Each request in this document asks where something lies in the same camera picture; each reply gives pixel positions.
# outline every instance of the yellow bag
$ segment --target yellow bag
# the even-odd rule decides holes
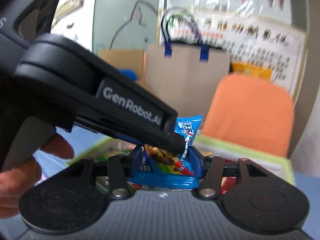
[[[231,63],[233,72],[239,72],[248,76],[260,77],[270,81],[272,76],[272,70],[267,68],[259,68],[253,65],[247,65],[245,63]]]

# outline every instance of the ribbed black surface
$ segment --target ribbed black surface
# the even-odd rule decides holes
[[[105,214],[85,230],[63,236],[27,233],[22,240],[306,240],[301,231],[280,236],[246,232],[228,221],[214,202],[190,191],[138,191],[111,203]]]

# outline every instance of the blue table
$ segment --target blue table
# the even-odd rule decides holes
[[[58,129],[61,134],[79,154],[90,147],[103,135],[95,134],[80,127],[74,127],[72,133]],[[55,156],[38,151],[35,154],[37,161],[43,169],[45,177],[51,177],[65,168],[65,161]],[[303,230],[314,240],[320,240],[320,179],[295,173],[296,185],[302,190],[310,201],[310,213]],[[17,239],[25,232],[24,224],[19,216],[0,220],[0,232],[7,240]]]

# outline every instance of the metal pin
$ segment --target metal pin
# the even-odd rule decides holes
[[[112,191],[112,194],[115,197],[125,197],[128,192],[124,188],[116,188]]]
[[[212,188],[204,188],[200,191],[200,195],[204,197],[212,197],[216,194],[216,191]]]

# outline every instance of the paper bag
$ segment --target paper bag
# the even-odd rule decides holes
[[[179,116],[201,114],[203,125],[217,86],[228,75],[230,55],[210,49],[207,62],[199,57],[198,46],[172,45],[171,57],[165,57],[164,47],[150,44],[145,82]]]

